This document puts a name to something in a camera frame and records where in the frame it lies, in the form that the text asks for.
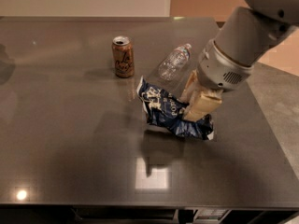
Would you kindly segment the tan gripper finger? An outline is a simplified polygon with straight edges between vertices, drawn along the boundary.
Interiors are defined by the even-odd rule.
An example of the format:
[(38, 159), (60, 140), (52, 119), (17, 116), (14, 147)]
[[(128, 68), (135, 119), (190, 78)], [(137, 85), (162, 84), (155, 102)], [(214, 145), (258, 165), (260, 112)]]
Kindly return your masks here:
[(194, 104), (199, 95), (199, 83), (197, 72), (193, 70), (186, 82), (184, 90), (179, 98), (183, 103)]
[(189, 105), (185, 109), (183, 118), (197, 121), (211, 113), (222, 104), (222, 91), (201, 90), (194, 91)]

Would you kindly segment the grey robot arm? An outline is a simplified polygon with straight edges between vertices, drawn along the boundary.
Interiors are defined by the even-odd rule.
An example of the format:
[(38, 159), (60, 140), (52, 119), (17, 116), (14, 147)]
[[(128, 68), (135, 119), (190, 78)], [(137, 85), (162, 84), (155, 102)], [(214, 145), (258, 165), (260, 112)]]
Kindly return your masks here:
[(245, 1), (200, 53), (180, 97), (189, 104), (184, 119), (197, 121), (217, 109), (221, 95), (243, 83), (253, 65), (299, 25), (299, 0)]

